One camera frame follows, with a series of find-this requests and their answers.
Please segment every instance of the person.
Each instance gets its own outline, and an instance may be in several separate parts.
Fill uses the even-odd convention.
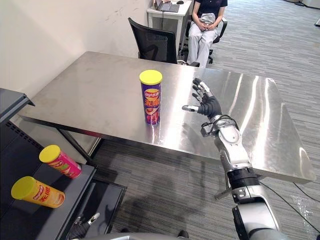
[[[189,30],[189,54],[187,63],[200,63],[205,68],[209,50],[218,36],[217,26],[221,22],[228,0],[194,0],[192,22]]]

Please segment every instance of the metal robot arm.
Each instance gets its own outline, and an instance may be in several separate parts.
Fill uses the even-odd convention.
[[[193,80],[193,93],[200,106],[185,105],[183,110],[208,117],[201,126],[204,137],[212,136],[237,204],[232,209],[235,229],[240,240],[288,240],[280,232],[267,193],[258,181],[242,145],[242,135],[234,119],[223,115],[220,104],[208,86],[198,78]]]

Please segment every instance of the potato chip can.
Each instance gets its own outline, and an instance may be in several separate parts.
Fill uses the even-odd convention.
[[[32,176],[24,176],[16,181],[11,188],[11,196],[14,199],[24,200],[53,209],[61,206],[66,198],[62,191],[44,184]]]
[[[40,152],[39,159],[71,179],[81,174],[81,166],[64,153],[58,145],[46,146]]]
[[[145,70],[140,76],[145,122],[157,125],[160,122],[162,74],[157,70]]]

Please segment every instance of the navy shirt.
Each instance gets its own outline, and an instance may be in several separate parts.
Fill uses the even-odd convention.
[[[215,19],[218,17],[218,13],[221,7],[228,6],[228,0],[195,0],[200,3],[198,10],[198,17],[201,18],[202,14],[214,14]]]

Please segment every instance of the gray carpet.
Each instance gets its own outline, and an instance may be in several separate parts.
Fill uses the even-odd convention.
[[[317,181],[302,186],[320,200],[320,10],[283,0],[229,0],[228,27],[208,68],[274,78]],[[237,239],[231,197],[215,201],[224,186],[221,166],[105,141],[95,156],[102,180],[127,186],[113,232],[176,235],[194,240]],[[292,183],[263,182],[320,229],[320,203]],[[283,231],[293,240],[314,240],[317,232],[268,191]]]

